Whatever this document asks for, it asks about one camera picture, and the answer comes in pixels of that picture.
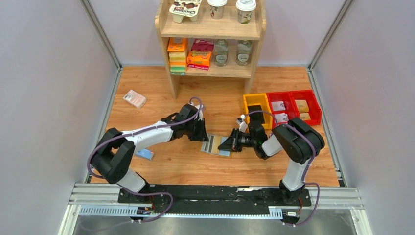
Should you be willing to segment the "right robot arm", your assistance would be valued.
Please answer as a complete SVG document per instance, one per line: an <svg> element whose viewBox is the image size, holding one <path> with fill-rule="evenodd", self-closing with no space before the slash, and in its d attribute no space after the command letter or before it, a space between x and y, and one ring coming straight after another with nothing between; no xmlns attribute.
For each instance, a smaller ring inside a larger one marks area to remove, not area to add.
<svg viewBox="0 0 415 235"><path fill-rule="evenodd" d="M273 128L270 136L266 135L262 123L250 121L248 133L233 129L218 149L240 152L244 147L252 148L263 160L284 150L289 157L289 164L279 188L284 200L293 201L305 188L304 179L309 165L324 146L322 136L299 117L295 117L286 124Z"/></svg>

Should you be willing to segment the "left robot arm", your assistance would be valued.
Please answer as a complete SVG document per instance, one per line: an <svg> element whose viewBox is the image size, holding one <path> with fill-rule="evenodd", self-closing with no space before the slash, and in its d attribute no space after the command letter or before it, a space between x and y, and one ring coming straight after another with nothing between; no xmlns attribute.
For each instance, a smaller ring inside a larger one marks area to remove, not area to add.
<svg viewBox="0 0 415 235"><path fill-rule="evenodd" d="M185 104L177 113L137 130L107 130L87 160L91 175L117 184L127 192L140 193L147 182L130 169L133 155L159 143L187 136L190 141L207 141L203 104Z"/></svg>

